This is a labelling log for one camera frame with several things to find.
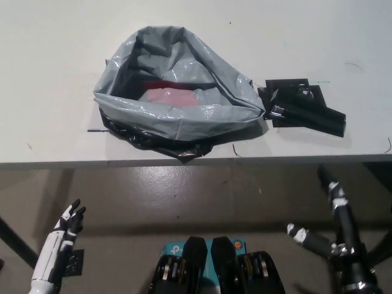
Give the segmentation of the black and white right hand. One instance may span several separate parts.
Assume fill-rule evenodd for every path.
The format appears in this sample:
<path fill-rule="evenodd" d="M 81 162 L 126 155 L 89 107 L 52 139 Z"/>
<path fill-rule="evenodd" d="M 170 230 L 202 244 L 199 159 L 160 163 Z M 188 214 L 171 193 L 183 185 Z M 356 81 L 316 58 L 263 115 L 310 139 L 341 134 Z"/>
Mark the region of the black and white right hand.
<path fill-rule="evenodd" d="M 329 240 L 293 223 L 287 225 L 288 236 L 306 250 L 331 261 L 339 271 L 347 271 L 353 265 L 358 265 L 366 274 L 370 273 L 366 248 L 361 242 L 342 184 L 322 165 L 319 166 L 317 175 L 331 209 L 336 240 Z"/>

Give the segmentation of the white and black left hand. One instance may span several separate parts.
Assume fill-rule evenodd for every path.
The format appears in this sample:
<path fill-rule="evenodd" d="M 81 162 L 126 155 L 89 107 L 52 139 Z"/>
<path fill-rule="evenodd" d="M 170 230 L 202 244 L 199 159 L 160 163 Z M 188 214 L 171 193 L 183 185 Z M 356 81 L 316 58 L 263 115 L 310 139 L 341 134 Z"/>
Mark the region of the white and black left hand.
<path fill-rule="evenodd" d="M 80 200 L 69 205 L 48 234 L 40 252 L 32 280 L 58 284 L 66 272 L 77 235 L 82 230 L 86 208 L 80 207 Z"/>

